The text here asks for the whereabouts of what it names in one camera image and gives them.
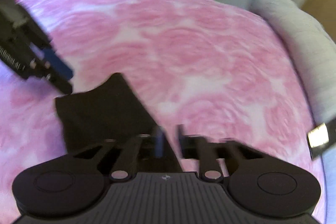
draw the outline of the black fabric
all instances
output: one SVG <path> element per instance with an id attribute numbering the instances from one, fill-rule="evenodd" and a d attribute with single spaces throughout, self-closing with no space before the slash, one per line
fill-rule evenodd
<path id="1" fill-rule="evenodd" d="M 56 110 L 68 153 L 105 139 L 126 142 L 156 126 L 120 73 L 91 91 L 56 98 Z"/>

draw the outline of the bed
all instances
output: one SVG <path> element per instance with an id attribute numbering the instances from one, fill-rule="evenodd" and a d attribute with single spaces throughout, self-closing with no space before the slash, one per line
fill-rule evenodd
<path id="1" fill-rule="evenodd" d="M 311 161 L 314 128 L 282 39 L 260 16 L 213 0 L 19 0 L 73 67 L 74 91 L 114 72 L 126 76 L 176 153 L 176 124 L 210 141 L 235 138 L 311 172 L 322 189 L 313 216 L 325 223 L 325 176 Z M 46 81 L 23 81 L 0 63 L 0 223 L 19 212 L 11 183 L 66 153 Z M 184 170 L 196 162 L 181 159 Z"/>

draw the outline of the metal pin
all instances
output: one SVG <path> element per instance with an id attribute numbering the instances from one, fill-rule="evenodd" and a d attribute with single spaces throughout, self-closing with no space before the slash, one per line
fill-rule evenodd
<path id="1" fill-rule="evenodd" d="M 206 138 L 204 135 L 201 135 L 201 134 L 195 134 L 195 135 L 188 135 L 189 138 Z"/>
<path id="2" fill-rule="evenodd" d="M 218 171 L 215 171 L 215 170 L 210 170 L 210 171 L 207 171 L 204 173 L 204 176 L 207 178 L 207 179 L 219 179 L 221 177 L 221 173 L 218 172 Z"/>
<path id="3" fill-rule="evenodd" d="M 150 137 L 149 134 L 140 134 L 139 136 L 140 136 L 141 138 L 149 138 L 149 137 Z"/>
<path id="4" fill-rule="evenodd" d="M 30 61 L 29 66 L 30 66 L 32 69 L 35 69 L 35 68 L 36 68 L 36 62 L 35 62 L 35 59 L 33 59 L 32 61 Z"/>
<path id="5" fill-rule="evenodd" d="M 123 170 L 118 170 L 118 171 L 114 171 L 111 174 L 111 177 L 114 179 L 125 179 L 128 177 L 128 173 L 126 171 Z"/>

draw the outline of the ribbed black plate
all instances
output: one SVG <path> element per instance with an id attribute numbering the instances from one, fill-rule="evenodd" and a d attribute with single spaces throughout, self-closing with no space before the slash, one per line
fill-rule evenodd
<path id="1" fill-rule="evenodd" d="M 195 173 L 138 173 L 129 182 L 113 184 L 99 204 L 80 215 L 58 221 L 23 216 L 16 223 L 318 224 L 309 215 L 281 220 L 249 213 L 220 184 L 203 182 Z"/>

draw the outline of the circular pad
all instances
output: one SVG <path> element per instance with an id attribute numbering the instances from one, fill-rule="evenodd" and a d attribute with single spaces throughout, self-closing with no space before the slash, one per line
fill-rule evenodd
<path id="1" fill-rule="evenodd" d="M 260 189 L 272 195 L 286 195 L 296 189 L 296 180 L 287 174 L 270 172 L 258 178 Z"/>
<path id="2" fill-rule="evenodd" d="M 88 160 L 68 157 L 31 167 L 14 180 L 20 211 L 37 217 L 64 217 L 93 205 L 104 191 L 104 177 Z"/>
<path id="3" fill-rule="evenodd" d="M 230 177 L 228 190 L 245 209 L 277 218 L 312 213 L 321 194 L 311 173 L 271 157 L 243 162 Z"/>

